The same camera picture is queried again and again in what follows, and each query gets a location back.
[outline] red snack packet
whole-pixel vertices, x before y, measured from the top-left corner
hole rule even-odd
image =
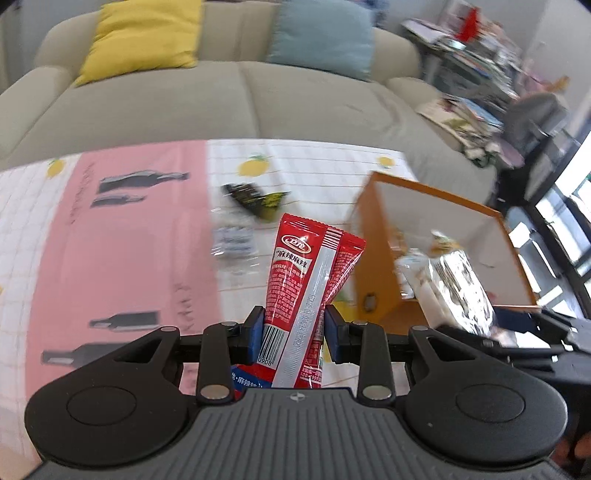
[[[320,388],[324,307],[361,256],[365,241],[338,228],[286,213],[281,218],[258,362],[237,365],[244,387]]]

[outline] yellow pillow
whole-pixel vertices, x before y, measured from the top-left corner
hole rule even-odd
[[[194,67],[201,0],[104,4],[77,85],[138,70]]]

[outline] sofa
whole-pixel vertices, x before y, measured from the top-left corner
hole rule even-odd
[[[210,138],[287,138],[404,152],[418,180],[483,203],[495,182],[414,109],[440,93],[417,79],[406,39],[375,29],[371,81],[265,62],[280,4],[205,2],[198,65],[74,87],[98,12],[55,26],[35,68],[0,95],[0,170],[87,150]]]

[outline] cardboard box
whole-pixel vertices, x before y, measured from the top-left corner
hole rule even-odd
[[[428,252],[432,231],[456,240],[496,306],[538,310],[536,296],[499,212],[421,183],[373,172],[349,219],[367,241],[353,272],[358,316],[389,333],[426,325],[414,299],[402,299],[394,270],[397,232],[409,248]]]

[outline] light blue pillow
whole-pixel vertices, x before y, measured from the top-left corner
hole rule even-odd
[[[284,0],[267,62],[367,80],[373,56],[369,10],[349,0]]]

